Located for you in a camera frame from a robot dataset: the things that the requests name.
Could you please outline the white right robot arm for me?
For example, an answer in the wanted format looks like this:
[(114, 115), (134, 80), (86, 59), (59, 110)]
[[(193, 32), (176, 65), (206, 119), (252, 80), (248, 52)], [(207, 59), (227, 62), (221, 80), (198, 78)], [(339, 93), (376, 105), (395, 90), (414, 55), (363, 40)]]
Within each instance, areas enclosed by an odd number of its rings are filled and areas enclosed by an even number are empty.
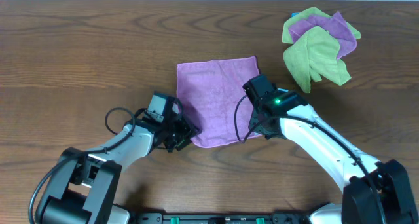
[(341, 204), (313, 211), (311, 223), (417, 223), (418, 210), (405, 167), (381, 162), (331, 128), (296, 92), (246, 90), (257, 122), (252, 131), (279, 136), (303, 148), (333, 179)]

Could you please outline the purple microfiber cloth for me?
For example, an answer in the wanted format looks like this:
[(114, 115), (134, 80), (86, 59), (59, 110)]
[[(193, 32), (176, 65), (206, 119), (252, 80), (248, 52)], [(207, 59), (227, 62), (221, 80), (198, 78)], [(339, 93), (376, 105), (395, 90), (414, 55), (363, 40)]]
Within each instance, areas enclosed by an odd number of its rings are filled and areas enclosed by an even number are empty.
[(242, 86), (259, 75), (255, 56), (177, 65), (177, 98), (201, 133), (192, 142), (209, 149), (229, 145), (248, 132), (253, 106)]

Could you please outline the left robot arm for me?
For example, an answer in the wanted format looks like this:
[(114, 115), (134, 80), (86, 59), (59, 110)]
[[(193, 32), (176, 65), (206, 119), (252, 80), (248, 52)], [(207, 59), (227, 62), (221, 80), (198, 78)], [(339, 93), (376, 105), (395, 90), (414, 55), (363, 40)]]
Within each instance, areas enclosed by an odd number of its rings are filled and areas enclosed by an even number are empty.
[(69, 147), (35, 188), (30, 223), (133, 223), (134, 215), (114, 203), (118, 181), (135, 161), (155, 149), (180, 151), (200, 133), (179, 99), (155, 94), (104, 144), (81, 151)]

